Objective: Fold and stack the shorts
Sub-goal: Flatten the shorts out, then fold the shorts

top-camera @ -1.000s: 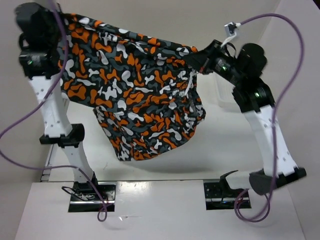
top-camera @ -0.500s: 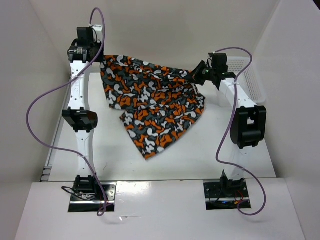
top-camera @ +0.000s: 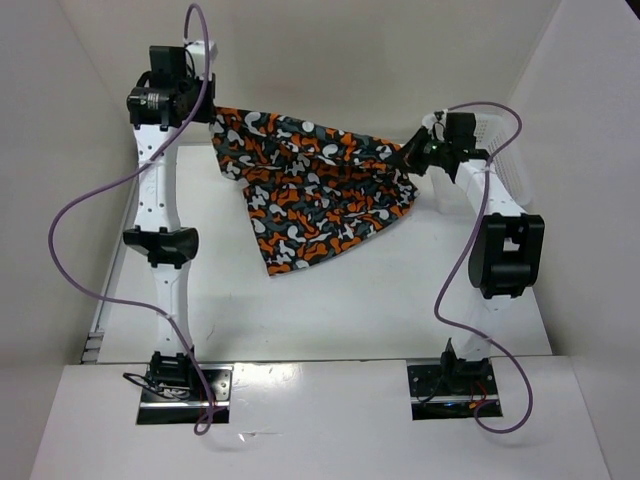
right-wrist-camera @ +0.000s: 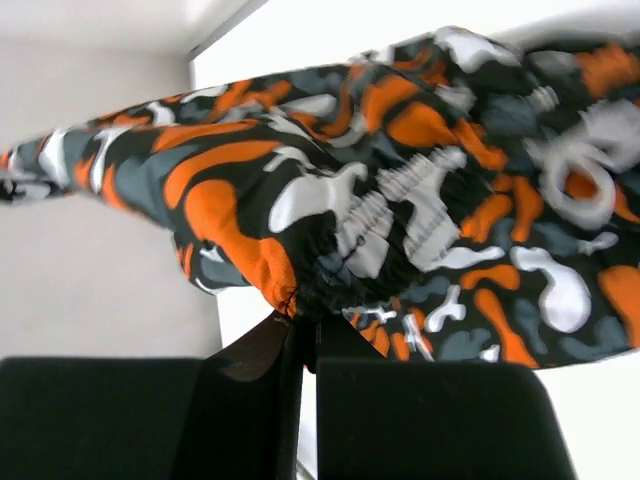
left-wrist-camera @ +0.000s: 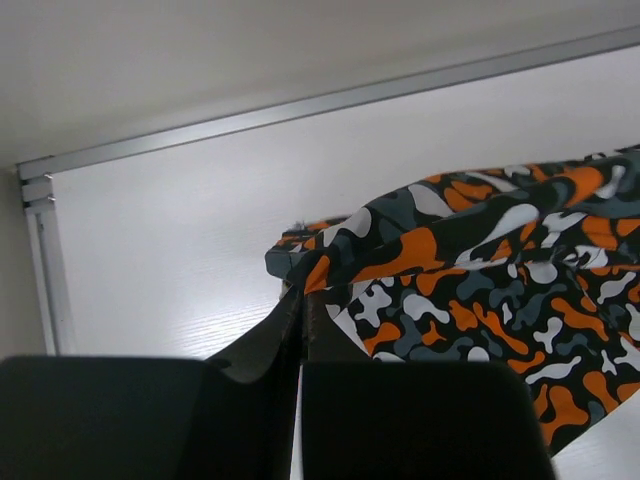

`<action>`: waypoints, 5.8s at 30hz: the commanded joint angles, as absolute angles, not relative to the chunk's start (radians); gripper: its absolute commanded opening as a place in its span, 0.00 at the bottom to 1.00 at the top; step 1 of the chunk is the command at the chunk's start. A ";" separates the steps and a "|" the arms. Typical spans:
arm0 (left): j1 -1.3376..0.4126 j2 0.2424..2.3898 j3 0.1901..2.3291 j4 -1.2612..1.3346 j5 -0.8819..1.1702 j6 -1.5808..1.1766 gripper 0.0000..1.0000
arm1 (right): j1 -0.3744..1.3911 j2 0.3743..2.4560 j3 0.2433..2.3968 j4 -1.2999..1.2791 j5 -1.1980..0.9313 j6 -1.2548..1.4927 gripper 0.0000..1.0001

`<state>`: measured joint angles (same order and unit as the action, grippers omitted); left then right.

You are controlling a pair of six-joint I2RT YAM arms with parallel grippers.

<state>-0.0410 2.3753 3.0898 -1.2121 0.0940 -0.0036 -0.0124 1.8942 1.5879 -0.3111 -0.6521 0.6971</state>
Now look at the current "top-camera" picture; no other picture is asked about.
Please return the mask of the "orange camouflage shorts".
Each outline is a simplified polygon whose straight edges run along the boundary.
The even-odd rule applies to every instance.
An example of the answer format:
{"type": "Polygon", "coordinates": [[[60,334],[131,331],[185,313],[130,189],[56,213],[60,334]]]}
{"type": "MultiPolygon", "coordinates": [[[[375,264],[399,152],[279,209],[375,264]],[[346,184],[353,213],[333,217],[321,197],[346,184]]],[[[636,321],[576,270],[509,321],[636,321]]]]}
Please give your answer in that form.
{"type": "Polygon", "coordinates": [[[269,276],[344,254],[407,215],[419,196],[389,160],[399,145],[280,113],[217,108],[223,177],[242,187],[269,276]]]}

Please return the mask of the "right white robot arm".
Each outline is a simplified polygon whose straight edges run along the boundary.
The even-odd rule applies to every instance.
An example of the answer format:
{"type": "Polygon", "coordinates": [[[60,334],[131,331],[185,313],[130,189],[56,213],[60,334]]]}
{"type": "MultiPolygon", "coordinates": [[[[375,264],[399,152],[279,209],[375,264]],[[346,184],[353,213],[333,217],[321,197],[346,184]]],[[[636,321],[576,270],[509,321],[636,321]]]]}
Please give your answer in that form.
{"type": "Polygon", "coordinates": [[[515,139],[490,146],[476,136],[479,120],[465,105],[436,111],[423,118],[420,129],[400,151],[401,163],[411,173],[442,169],[476,214],[470,237],[434,305],[441,306],[454,277],[465,267],[478,292],[470,321],[458,326],[469,338],[461,352],[447,345],[430,376],[412,379],[411,392],[422,402],[447,392],[466,392],[480,379],[490,350],[500,346],[492,335],[501,312],[538,278],[544,220],[527,213],[512,198],[493,167],[495,158],[515,139]]]}

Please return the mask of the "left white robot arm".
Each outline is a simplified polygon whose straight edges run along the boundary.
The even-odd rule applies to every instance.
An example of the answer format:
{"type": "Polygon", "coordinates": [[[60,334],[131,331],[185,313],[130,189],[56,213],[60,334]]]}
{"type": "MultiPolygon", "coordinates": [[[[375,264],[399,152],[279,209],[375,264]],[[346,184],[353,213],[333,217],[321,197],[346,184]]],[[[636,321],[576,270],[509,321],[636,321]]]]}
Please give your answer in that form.
{"type": "Polygon", "coordinates": [[[188,122],[207,124],[213,116],[217,55],[214,42],[182,47],[152,46],[149,71],[127,98],[127,108],[143,168],[138,206],[124,243],[151,267],[160,313],[171,323],[158,328],[158,345],[142,386],[157,396],[186,400],[202,394],[188,325],[188,274],[199,248],[194,227],[182,225],[176,196],[177,136],[188,122]]]}

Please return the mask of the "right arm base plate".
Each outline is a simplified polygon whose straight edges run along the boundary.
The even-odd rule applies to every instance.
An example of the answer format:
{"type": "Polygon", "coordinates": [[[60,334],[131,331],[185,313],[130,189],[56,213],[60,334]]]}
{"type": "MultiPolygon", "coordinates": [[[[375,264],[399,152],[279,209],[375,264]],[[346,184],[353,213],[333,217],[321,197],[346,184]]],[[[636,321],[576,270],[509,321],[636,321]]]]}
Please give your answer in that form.
{"type": "Polygon", "coordinates": [[[407,377],[413,420],[502,417],[498,388],[488,359],[458,360],[445,370],[440,363],[409,363],[407,377]]]}

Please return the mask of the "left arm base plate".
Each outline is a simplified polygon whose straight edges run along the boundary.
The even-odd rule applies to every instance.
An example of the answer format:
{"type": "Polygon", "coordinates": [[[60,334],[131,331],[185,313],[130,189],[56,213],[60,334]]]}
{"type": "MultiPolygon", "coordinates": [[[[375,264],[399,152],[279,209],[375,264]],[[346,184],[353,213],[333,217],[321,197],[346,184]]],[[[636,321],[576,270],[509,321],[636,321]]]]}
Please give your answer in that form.
{"type": "MultiPolygon", "coordinates": [[[[234,367],[231,364],[205,364],[203,367],[204,377],[213,393],[214,425],[229,423],[233,371],[234,367]]],[[[195,385],[190,390],[186,386],[154,386],[147,377],[148,374],[137,379],[137,382],[143,385],[137,425],[193,426],[207,414],[209,402],[198,376],[195,376],[195,385]]]]}

